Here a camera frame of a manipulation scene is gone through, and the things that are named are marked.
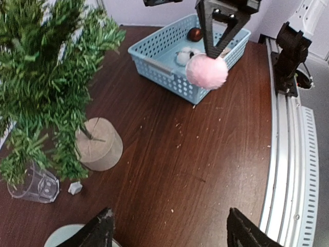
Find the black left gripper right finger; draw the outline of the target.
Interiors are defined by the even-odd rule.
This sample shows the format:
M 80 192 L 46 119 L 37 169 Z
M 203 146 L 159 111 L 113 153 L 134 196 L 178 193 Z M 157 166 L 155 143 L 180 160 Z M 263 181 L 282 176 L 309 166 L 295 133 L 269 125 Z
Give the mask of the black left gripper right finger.
M 281 247 L 237 208 L 230 208 L 227 218 L 227 246 Z

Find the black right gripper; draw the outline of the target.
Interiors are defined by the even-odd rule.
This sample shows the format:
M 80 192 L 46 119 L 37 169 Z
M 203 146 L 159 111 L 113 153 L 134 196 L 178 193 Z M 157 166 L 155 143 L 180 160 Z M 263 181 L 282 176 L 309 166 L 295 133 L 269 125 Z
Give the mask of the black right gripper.
M 195 9 L 203 33 L 206 55 L 210 58 L 219 57 L 236 34 L 250 20 L 251 14 L 259 11 L 260 4 L 261 1 L 259 0 L 196 1 Z M 218 11 L 222 7 L 238 11 L 224 14 Z M 216 45 L 213 43 L 213 19 L 227 25 Z

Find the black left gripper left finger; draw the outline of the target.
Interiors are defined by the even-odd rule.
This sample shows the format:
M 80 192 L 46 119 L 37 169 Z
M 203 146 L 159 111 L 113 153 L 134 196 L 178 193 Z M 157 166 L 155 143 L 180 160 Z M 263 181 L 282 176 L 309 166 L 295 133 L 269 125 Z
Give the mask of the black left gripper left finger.
M 108 246 L 112 247 L 114 236 L 112 209 L 105 207 L 84 225 L 76 234 L 58 246 Z

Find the pink pompom ornament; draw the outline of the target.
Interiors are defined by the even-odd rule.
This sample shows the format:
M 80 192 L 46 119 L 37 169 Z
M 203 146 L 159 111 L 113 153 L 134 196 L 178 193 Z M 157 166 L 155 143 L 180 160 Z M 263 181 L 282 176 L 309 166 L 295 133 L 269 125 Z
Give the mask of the pink pompom ornament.
M 228 77 L 228 66 L 222 57 L 216 59 L 204 53 L 194 55 L 186 65 L 187 80 L 206 90 L 223 86 Z

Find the small green christmas tree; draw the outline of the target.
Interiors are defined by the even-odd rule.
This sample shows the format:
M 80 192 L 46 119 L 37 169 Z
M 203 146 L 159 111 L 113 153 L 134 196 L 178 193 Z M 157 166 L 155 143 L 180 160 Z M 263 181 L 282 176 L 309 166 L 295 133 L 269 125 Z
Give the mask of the small green christmas tree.
M 76 133 L 86 133 L 89 83 L 125 38 L 102 1 L 1 1 L 1 177 L 22 184 L 27 166 L 61 179 L 88 176 Z

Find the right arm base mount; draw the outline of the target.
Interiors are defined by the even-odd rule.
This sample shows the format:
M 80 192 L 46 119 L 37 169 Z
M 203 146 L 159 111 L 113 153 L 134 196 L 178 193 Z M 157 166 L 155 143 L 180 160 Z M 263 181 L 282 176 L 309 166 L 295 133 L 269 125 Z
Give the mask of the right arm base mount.
M 271 52 L 274 85 L 276 93 L 297 97 L 298 89 L 295 74 L 298 66 L 306 61 L 311 40 L 302 31 L 295 31 L 289 22 L 282 25 L 276 39 L 281 52 Z

